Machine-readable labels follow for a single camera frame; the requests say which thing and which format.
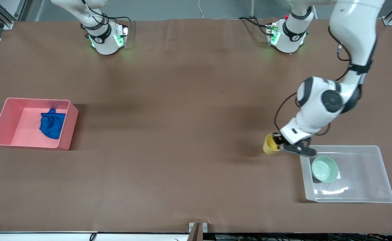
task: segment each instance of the gray floor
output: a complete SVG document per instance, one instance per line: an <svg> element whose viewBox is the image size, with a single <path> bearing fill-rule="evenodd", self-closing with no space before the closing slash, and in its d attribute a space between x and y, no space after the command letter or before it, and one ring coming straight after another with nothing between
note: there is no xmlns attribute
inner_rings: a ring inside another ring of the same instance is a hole
<svg viewBox="0 0 392 241"><path fill-rule="evenodd" d="M251 0L201 0L205 18L236 19L249 16ZM317 6L319 18L329 18L334 5ZM288 14L285 0L255 0L254 14L257 18L283 17ZM392 10L392 0L386 0L379 16ZM198 0L109 0L102 9L109 16L128 16L133 20L167 20L202 18ZM76 21L70 13L50 0L31 0L26 7L26 21Z"/></svg>

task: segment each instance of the clear plastic tray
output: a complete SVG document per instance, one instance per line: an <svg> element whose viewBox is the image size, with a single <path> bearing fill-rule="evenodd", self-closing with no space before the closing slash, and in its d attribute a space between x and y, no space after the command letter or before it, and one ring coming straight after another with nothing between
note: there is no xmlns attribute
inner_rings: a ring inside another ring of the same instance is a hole
<svg viewBox="0 0 392 241"><path fill-rule="evenodd" d="M313 145L315 157L300 157L306 198L319 203L392 203L382 154L378 146ZM318 156L335 160L339 177L323 183L312 177Z"/></svg>

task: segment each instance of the green bowl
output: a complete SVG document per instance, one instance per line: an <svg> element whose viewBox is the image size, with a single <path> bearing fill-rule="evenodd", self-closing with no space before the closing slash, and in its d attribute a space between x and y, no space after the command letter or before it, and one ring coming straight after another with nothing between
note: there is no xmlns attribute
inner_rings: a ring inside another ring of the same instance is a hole
<svg viewBox="0 0 392 241"><path fill-rule="evenodd" d="M317 157L312 162L312 176L321 182L333 182L338 176L338 166L329 157Z"/></svg>

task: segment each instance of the brown table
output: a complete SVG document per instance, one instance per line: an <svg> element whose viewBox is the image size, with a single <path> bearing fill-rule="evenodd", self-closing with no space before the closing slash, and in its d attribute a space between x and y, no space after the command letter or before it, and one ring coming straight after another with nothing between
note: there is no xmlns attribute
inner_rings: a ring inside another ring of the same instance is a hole
<svg viewBox="0 0 392 241"><path fill-rule="evenodd" d="M392 233L392 204L305 200L298 156L262 154L279 104L305 78L334 79L328 21L292 55L240 20L137 22L128 49L101 56L78 22L17 22L0 42L7 97L69 99L70 151L0 147L0 231ZM392 186L392 27L363 98L313 144L378 145ZM287 103L284 125L297 108Z"/></svg>

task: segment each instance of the blue cloth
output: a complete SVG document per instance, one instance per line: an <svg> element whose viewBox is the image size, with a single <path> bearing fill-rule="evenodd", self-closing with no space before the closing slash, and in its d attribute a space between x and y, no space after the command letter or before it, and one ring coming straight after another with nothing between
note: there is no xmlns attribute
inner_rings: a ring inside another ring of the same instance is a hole
<svg viewBox="0 0 392 241"><path fill-rule="evenodd" d="M52 139L59 139L65 119L65 114L56 113L55 109L50 109L48 113L41 113L41 132Z"/></svg>

